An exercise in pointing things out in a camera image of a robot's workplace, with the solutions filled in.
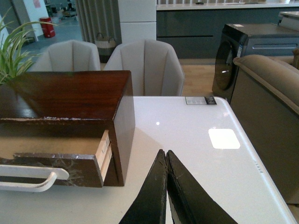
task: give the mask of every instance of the beige armchair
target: beige armchair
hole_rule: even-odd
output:
[[[299,70],[262,55],[234,63],[230,106],[285,201],[299,204]]]
[[[130,70],[134,96],[180,96],[185,80],[173,47],[155,40],[117,46],[104,70]]]
[[[100,70],[100,57],[95,44],[70,40],[50,45],[30,71]]]

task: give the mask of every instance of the white table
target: white table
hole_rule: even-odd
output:
[[[134,97],[136,128],[125,187],[53,186],[0,192],[3,224],[116,224],[137,196],[160,148],[172,150],[239,224],[296,221],[226,101],[187,105],[184,97]],[[231,129],[236,149],[213,147],[209,129]],[[169,206],[166,223],[172,223]]]

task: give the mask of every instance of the wooden box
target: wooden box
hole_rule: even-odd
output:
[[[134,129],[129,71],[28,72],[0,86],[0,164],[65,169],[55,184],[123,186]]]

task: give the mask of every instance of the appliance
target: appliance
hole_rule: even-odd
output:
[[[213,94],[230,103],[238,74],[235,57],[292,56],[298,45],[298,31],[275,24],[225,24],[216,55]]]

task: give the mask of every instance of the red trash can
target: red trash can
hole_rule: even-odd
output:
[[[42,22],[52,22],[50,17],[42,17],[39,19]],[[51,24],[41,24],[44,37],[50,38],[55,36],[54,27]]]

